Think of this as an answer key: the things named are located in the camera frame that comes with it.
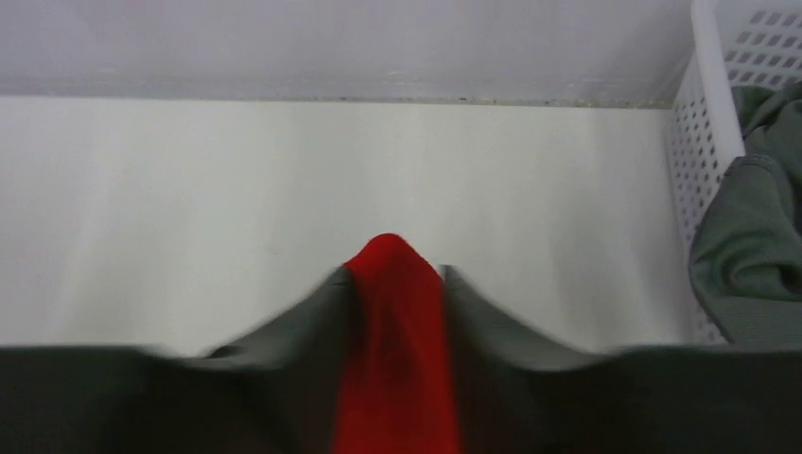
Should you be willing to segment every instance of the perforated basket wall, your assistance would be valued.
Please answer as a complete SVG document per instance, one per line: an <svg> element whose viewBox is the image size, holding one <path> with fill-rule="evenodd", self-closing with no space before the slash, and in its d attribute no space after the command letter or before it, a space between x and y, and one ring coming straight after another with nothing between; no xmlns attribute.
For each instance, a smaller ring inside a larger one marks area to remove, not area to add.
<svg viewBox="0 0 802 454"><path fill-rule="evenodd" d="M730 87L780 89L802 79L802 0L696 0L695 51L666 128L674 209L685 258L724 172L743 155ZM693 340L725 342L696 301Z"/></svg>

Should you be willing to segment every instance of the white panel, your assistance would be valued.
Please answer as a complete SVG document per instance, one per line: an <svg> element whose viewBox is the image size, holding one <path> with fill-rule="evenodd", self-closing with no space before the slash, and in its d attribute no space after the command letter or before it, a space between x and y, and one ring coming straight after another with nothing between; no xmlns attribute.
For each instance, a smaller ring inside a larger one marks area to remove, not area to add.
<svg viewBox="0 0 802 454"><path fill-rule="evenodd" d="M195 352L388 231L561 339L680 341L664 119L0 98L0 341Z"/></svg>
<svg viewBox="0 0 802 454"><path fill-rule="evenodd" d="M689 0L0 2L0 93L671 99Z"/></svg>

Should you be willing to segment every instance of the gray fabric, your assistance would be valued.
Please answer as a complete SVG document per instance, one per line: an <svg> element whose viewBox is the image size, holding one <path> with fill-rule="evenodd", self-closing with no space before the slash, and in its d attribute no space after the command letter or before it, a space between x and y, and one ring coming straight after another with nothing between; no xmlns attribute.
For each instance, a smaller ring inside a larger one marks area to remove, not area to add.
<svg viewBox="0 0 802 454"><path fill-rule="evenodd" d="M746 156L726 171L690 248L699 303L743 344L802 342L802 85L733 90Z"/></svg>
<svg viewBox="0 0 802 454"><path fill-rule="evenodd" d="M2 348L0 452L328 452L356 304L351 274L338 269L208 358Z"/></svg>
<svg viewBox="0 0 802 454"><path fill-rule="evenodd" d="M465 454L798 452L802 444L799 350L593 355L524 327L454 269L445 292Z"/></svg>

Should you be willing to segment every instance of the green fabric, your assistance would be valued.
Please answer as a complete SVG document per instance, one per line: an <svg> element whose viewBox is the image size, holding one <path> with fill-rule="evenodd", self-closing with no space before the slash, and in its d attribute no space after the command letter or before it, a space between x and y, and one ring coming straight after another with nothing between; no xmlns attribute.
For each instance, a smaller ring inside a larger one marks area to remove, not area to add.
<svg viewBox="0 0 802 454"><path fill-rule="evenodd" d="M802 85L733 90L746 156L726 171L689 255L696 296L730 340L802 342Z"/></svg>

